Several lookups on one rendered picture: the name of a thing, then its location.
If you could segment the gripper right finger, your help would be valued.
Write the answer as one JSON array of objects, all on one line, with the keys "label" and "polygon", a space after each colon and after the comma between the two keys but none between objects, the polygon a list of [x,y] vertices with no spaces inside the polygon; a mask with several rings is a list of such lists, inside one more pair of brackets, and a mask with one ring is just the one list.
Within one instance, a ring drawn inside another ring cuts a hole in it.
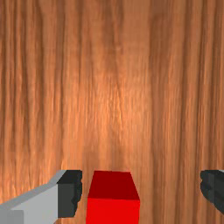
[{"label": "gripper right finger", "polygon": [[224,214],[224,170],[204,170],[200,178],[203,196]]}]

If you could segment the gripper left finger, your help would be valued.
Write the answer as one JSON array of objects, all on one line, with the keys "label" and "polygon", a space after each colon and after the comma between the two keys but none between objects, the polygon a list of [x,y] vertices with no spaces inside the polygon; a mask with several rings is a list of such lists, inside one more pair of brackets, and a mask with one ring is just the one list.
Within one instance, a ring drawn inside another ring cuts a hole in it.
[{"label": "gripper left finger", "polygon": [[54,224],[59,218],[73,218],[81,180],[81,170],[58,171],[47,184],[0,204],[0,224]]}]

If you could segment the red cube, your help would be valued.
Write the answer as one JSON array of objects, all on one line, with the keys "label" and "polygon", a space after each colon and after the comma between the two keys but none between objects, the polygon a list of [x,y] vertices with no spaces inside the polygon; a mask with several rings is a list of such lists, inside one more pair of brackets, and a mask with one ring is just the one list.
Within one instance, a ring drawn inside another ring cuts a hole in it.
[{"label": "red cube", "polygon": [[86,224],[139,224],[140,198],[129,172],[95,171]]}]

